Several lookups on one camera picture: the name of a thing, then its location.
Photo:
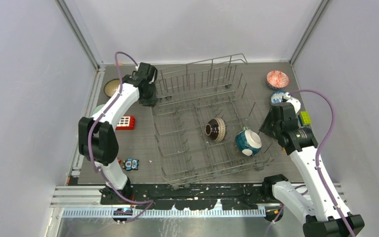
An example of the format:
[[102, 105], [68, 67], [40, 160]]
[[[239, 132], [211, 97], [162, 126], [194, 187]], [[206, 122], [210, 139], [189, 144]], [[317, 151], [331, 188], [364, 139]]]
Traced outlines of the grey wire dish rack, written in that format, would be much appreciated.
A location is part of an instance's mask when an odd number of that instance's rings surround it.
[[163, 180], [187, 186], [262, 170], [280, 154], [241, 70], [244, 54], [158, 69], [152, 118]]

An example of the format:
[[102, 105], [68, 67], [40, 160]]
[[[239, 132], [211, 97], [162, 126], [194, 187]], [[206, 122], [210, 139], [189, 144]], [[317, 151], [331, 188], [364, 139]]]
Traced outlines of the blue floral white bowl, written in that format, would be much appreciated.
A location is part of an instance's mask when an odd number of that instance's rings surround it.
[[286, 102], [286, 100], [284, 99], [285, 93], [286, 91], [283, 91], [283, 90], [278, 90], [278, 91], [273, 92], [270, 96], [270, 104], [274, 105], [274, 104]]

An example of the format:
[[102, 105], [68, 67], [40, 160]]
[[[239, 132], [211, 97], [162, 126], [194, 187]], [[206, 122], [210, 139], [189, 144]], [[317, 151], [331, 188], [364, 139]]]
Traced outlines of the blue owl puzzle piece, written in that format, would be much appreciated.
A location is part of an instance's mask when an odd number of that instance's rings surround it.
[[136, 158], [128, 158], [122, 162], [122, 168], [126, 171], [138, 170], [139, 160]]

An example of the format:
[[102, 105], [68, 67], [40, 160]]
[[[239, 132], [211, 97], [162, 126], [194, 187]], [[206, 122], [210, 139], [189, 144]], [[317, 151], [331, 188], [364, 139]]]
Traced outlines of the celadon green bowl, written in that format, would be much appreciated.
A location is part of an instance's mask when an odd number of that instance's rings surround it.
[[97, 107], [95, 107], [93, 109], [91, 115], [94, 115], [95, 113], [99, 112], [104, 106], [105, 106], [105, 104], [101, 104], [101, 105], [98, 105]]

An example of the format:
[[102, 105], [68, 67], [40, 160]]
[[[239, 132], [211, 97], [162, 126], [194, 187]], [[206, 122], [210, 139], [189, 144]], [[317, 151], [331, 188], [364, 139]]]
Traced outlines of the dark teal bowl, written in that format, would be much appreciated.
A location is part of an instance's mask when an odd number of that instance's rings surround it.
[[120, 84], [119, 79], [112, 79], [108, 81], [104, 86], [104, 94], [111, 98], [116, 93], [119, 87], [119, 84]]

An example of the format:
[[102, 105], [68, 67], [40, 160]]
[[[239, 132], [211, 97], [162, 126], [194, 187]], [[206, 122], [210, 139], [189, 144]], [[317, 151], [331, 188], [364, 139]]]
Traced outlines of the teal white bowl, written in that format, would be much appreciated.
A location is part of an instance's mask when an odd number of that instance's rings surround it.
[[235, 136], [235, 143], [237, 148], [245, 156], [255, 156], [262, 148], [262, 140], [257, 133], [251, 129], [246, 129], [239, 132]]

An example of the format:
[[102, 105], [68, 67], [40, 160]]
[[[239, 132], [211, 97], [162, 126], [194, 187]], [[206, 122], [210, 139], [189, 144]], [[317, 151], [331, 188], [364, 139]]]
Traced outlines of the red window toy block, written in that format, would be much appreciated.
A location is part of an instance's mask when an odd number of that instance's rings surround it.
[[116, 126], [116, 130], [134, 130], [135, 128], [135, 117], [134, 116], [123, 116]]

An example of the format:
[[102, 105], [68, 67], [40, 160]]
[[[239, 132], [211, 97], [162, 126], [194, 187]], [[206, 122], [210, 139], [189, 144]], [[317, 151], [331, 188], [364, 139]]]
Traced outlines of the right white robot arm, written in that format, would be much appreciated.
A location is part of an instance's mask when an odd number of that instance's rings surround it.
[[272, 175], [262, 182], [267, 202], [284, 204], [303, 225], [306, 237], [355, 237], [364, 228], [361, 215], [352, 214], [340, 197], [318, 153], [318, 143], [307, 127], [299, 127], [296, 110], [289, 102], [271, 106], [260, 132], [274, 138], [299, 170], [310, 199], [288, 179]]

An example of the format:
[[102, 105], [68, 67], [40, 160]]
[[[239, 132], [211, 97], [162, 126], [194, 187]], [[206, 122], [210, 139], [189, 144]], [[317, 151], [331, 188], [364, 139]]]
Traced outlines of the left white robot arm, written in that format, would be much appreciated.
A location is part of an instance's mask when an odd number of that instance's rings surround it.
[[113, 198], [127, 204], [132, 197], [130, 182], [117, 161], [119, 145], [115, 129], [127, 110], [136, 102], [143, 106], [157, 103], [155, 81], [158, 70], [148, 63], [140, 63], [130, 75], [125, 75], [114, 95], [91, 117], [78, 122], [78, 152], [101, 172], [106, 184], [113, 189]]

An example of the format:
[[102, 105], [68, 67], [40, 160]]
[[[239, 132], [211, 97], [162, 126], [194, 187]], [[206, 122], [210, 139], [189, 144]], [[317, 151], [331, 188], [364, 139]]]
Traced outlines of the toy block car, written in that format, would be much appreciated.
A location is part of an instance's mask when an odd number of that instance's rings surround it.
[[307, 111], [300, 111], [298, 114], [298, 120], [301, 127], [310, 127], [312, 124], [310, 115]]

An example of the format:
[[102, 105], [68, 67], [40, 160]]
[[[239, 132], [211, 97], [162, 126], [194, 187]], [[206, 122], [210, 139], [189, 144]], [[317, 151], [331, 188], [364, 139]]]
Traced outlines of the brown striped bowl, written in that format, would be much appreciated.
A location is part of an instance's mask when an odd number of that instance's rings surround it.
[[227, 134], [227, 125], [223, 118], [213, 118], [205, 125], [205, 134], [213, 141], [221, 142]]

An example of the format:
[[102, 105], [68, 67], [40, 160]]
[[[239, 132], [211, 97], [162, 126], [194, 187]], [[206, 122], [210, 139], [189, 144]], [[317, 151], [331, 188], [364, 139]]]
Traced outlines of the red blue zigzag bowl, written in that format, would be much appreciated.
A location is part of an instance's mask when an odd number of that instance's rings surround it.
[[282, 71], [270, 71], [266, 76], [268, 86], [274, 90], [283, 89], [289, 85], [289, 77]]

